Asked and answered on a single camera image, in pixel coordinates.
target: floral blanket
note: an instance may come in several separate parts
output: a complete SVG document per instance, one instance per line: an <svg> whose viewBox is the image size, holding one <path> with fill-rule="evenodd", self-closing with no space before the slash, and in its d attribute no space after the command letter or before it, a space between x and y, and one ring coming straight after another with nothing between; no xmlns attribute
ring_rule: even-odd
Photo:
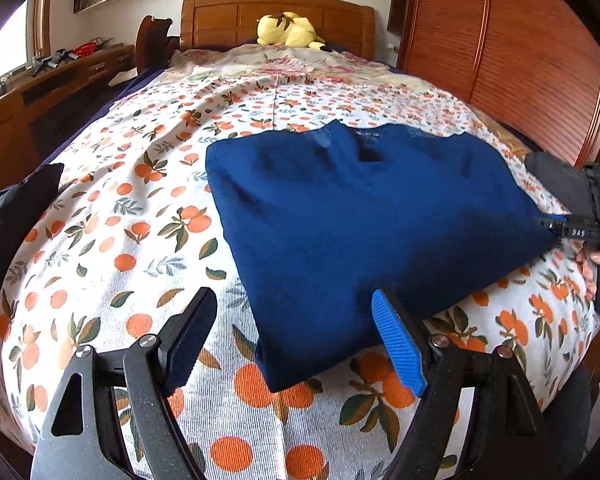
<svg viewBox="0 0 600 480"><path fill-rule="evenodd" d="M563 207L464 103L383 65L256 45L176 53L171 64L56 159L69 186L24 240L0 295L0 429L33 451L77 346L126 348L209 286L218 318L186 386L169 399L208 478L381 478L418 400L383 348L284 392L267 390L253 362L249 301L206 183L206 147L271 129L301 134L332 120L465 132L500 152L541 210ZM462 348L510 346L546 406L598 328L580 249L558 243L450 305L430 328ZM125 390L116 397L134 468L150 478ZM454 472L471 403L464 392L439 478Z"/></svg>

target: window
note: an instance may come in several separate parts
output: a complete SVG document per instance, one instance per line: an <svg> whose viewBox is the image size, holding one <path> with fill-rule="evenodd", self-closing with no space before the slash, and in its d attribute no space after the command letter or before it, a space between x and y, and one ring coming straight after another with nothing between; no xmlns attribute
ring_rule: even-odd
<svg viewBox="0 0 600 480"><path fill-rule="evenodd" d="M28 61L27 4L24 2L0 31L0 76Z"/></svg>

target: ribbed rubber pad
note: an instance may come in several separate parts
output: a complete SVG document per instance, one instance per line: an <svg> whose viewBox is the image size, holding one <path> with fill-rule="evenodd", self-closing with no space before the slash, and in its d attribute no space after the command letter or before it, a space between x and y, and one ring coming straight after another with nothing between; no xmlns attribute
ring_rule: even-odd
<svg viewBox="0 0 600 480"><path fill-rule="evenodd" d="M420 351L381 290L371 299L371 314L403 386L421 397L427 387Z"/></svg>

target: wooden wardrobe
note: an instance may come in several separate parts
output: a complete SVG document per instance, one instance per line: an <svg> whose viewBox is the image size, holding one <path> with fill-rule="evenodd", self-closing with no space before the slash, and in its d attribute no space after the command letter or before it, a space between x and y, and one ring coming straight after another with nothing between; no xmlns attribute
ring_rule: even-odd
<svg viewBox="0 0 600 480"><path fill-rule="evenodd" d="M600 162L600 48L563 0L410 0L398 67L570 164Z"/></svg>

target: stuffed animal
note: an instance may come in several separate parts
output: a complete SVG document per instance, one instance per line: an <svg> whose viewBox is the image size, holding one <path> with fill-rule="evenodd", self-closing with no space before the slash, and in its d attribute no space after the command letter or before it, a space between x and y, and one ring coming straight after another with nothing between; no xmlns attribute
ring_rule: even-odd
<svg viewBox="0 0 600 480"><path fill-rule="evenodd" d="M258 20L258 44L308 46L319 50L325 46L325 41L316 35L307 18L301 18L294 12L283 12L275 16L268 14Z"/></svg>

